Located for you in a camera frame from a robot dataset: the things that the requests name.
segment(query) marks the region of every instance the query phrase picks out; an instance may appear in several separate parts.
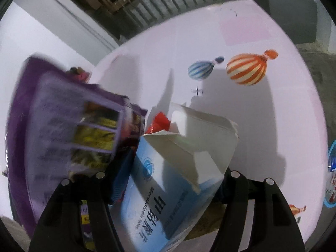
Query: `silver rivet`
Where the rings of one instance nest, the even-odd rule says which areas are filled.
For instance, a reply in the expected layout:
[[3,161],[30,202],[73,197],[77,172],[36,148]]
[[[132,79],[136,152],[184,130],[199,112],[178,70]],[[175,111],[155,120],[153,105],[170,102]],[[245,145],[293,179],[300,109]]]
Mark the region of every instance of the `silver rivet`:
[[231,172],[231,176],[232,176],[233,178],[239,178],[240,173],[239,173],[238,171],[232,171],[232,172]]
[[69,183],[70,183],[69,179],[63,179],[62,182],[61,182],[62,186],[67,186],[67,185],[69,185]]
[[105,177],[105,173],[103,173],[102,171],[101,172],[98,172],[97,174],[96,174],[96,178],[98,178],[98,179],[103,179]]
[[272,178],[267,178],[266,179],[266,183],[268,183],[269,185],[273,185],[274,184],[274,180]]

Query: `blue logo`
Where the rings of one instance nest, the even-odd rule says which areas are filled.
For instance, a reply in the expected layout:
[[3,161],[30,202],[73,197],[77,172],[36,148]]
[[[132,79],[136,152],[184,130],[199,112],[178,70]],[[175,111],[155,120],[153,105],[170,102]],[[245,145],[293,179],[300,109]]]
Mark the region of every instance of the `blue logo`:
[[145,162],[143,163],[143,176],[146,180],[149,180],[152,177],[154,172],[154,165],[150,158],[146,158]]

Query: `hot air balloon print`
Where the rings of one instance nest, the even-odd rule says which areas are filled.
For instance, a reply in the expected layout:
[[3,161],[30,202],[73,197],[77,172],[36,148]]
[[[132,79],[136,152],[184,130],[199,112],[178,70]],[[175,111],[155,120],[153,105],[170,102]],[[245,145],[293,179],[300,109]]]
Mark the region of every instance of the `hot air balloon print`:
[[240,54],[228,62],[226,71],[230,79],[237,84],[254,85],[265,76],[267,60],[274,60],[277,56],[275,50],[266,50],[263,55]]
[[193,80],[205,80],[211,74],[215,64],[224,61],[224,57],[218,57],[214,61],[198,61],[188,68],[188,75]]

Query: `orange striped hot air balloon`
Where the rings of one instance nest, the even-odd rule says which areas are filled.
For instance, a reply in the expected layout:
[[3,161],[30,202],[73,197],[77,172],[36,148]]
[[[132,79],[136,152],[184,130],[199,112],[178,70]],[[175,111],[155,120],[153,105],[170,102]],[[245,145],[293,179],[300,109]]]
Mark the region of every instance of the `orange striped hot air balloon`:
[[263,55],[240,54],[234,56],[227,64],[230,79],[241,85],[254,85],[266,74],[267,60],[278,56],[275,50],[266,50]]

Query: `red plastic packet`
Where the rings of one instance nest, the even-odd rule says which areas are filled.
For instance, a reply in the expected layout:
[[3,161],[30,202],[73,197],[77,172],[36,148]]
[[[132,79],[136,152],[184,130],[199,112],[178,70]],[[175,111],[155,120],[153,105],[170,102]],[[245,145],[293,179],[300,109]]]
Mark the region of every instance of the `red plastic packet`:
[[170,128],[170,120],[165,116],[164,113],[158,113],[148,130],[146,131],[147,134],[157,133],[162,130],[168,131]]

